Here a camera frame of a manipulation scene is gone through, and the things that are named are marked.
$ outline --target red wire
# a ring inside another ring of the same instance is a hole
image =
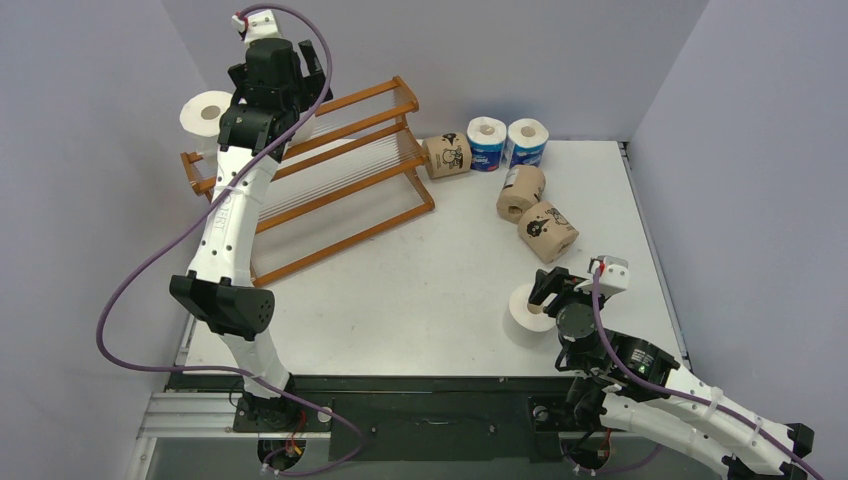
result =
[[[306,412],[301,410],[300,411],[300,422],[298,422],[297,427],[294,429],[294,431],[292,431],[292,434],[289,436],[288,440],[286,440],[286,450],[288,450],[289,448],[294,449],[294,436],[305,425],[306,425]]]

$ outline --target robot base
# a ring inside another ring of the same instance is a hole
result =
[[[286,388],[295,393],[294,378],[290,377]],[[287,398],[262,398],[244,392],[238,402],[233,431],[254,433],[259,431],[286,431],[297,425],[301,406]]]

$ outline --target printed toilet paper roll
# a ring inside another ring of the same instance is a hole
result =
[[[424,140],[427,174],[430,178],[446,177],[471,169],[471,147],[462,132],[446,133]]]
[[[548,144],[548,129],[537,120],[522,118],[509,124],[501,163],[510,168],[515,165],[535,165],[542,161]]]
[[[518,221],[518,235],[543,262],[550,263],[568,250],[580,232],[551,202],[539,202]]]
[[[495,118],[477,117],[468,123],[465,133],[471,145],[471,168],[481,172],[497,170],[506,141],[506,124]]]
[[[196,151],[204,158],[218,153],[221,115],[230,107],[232,93],[210,90],[194,96],[180,111],[180,125],[196,142]]]
[[[506,174],[503,189],[498,196],[498,215],[518,223],[530,207],[542,200],[545,191],[545,174],[532,165],[516,165]]]

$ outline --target printed logo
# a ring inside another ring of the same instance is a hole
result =
[[[545,224],[548,223],[548,220],[550,220],[550,218],[546,218],[544,220],[541,220],[541,218],[542,217],[537,216],[536,220],[533,220],[527,224],[527,235],[530,235],[531,237],[535,238],[541,235],[542,232],[548,231],[547,227],[545,227]]]

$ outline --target cable connector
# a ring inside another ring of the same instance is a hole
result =
[[[244,32],[247,31],[247,18],[239,18],[238,12],[230,18],[230,24],[241,34],[244,34]]]

